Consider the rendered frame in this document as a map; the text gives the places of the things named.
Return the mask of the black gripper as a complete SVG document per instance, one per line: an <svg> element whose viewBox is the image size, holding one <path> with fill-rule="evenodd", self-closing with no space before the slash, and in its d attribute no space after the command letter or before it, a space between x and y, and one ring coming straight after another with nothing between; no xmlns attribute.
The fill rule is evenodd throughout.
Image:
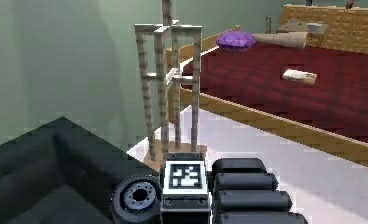
<svg viewBox="0 0 368 224"><path fill-rule="evenodd" d="M112 195L114 224L160 224L161 187L151 175L123 180Z"/></svg>

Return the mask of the light wooden stand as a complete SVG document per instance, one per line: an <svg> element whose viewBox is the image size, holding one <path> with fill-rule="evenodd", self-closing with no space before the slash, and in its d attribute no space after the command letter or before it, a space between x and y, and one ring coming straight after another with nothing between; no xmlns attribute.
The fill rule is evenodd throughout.
<svg viewBox="0 0 368 224"><path fill-rule="evenodd" d="M171 0L161 0L162 24L135 24L135 37L139 61L139 72L142 84L144 114L147 127L149 157L145 163L159 171L167 160L169 152L169 91L173 91L173 112L175 130L175 150L181 151L181 127L180 127L180 93L181 86L192 87L192 126L190 152L197 152L198 142L198 118L200 103L200 72L202 53L202 27L197 25L178 25L178 20L172 18ZM154 39L155 73L148 73L147 51L145 37L152 36ZM192 69L191 76L183 76L180 67L180 37L193 39ZM155 143L155 134L152 121L152 107L150 83L157 83L159 96L159 109L161 119L161 140Z"/></svg>

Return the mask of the wooden bed with red cover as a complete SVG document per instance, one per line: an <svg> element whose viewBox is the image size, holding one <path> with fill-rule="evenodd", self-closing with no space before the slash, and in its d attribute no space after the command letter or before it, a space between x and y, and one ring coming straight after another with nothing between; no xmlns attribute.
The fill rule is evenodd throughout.
<svg viewBox="0 0 368 224"><path fill-rule="evenodd" d="M314 84L285 80L295 69ZM368 167L368 55L257 42L224 50L202 41L203 110Z"/></svg>

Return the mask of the purple round cushion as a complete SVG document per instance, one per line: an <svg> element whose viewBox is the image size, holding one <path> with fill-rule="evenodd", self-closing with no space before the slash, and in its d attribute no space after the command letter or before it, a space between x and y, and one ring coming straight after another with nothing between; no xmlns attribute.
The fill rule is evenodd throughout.
<svg viewBox="0 0 368 224"><path fill-rule="evenodd" d="M219 35L216 44L226 50L247 50L256 43L255 37L243 31L229 31Z"/></svg>

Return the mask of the cream rectangular book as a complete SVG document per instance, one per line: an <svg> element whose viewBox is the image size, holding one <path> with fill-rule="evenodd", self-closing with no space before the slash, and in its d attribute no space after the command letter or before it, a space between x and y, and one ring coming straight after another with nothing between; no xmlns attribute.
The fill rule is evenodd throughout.
<svg viewBox="0 0 368 224"><path fill-rule="evenodd" d="M304 84L314 84L318 75L310 72L299 71L295 69L287 69L282 78L294 82L300 82Z"/></svg>

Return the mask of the tan wooden headboard cabinet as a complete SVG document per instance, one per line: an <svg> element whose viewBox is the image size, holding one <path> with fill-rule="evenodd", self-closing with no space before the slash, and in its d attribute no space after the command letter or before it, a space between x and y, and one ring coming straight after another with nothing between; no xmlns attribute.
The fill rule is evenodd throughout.
<svg viewBox="0 0 368 224"><path fill-rule="evenodd" d="M307 46L368 54L368 8L284 5L279 25L291 19L328 26L323 35L309 34Z"/></svg>

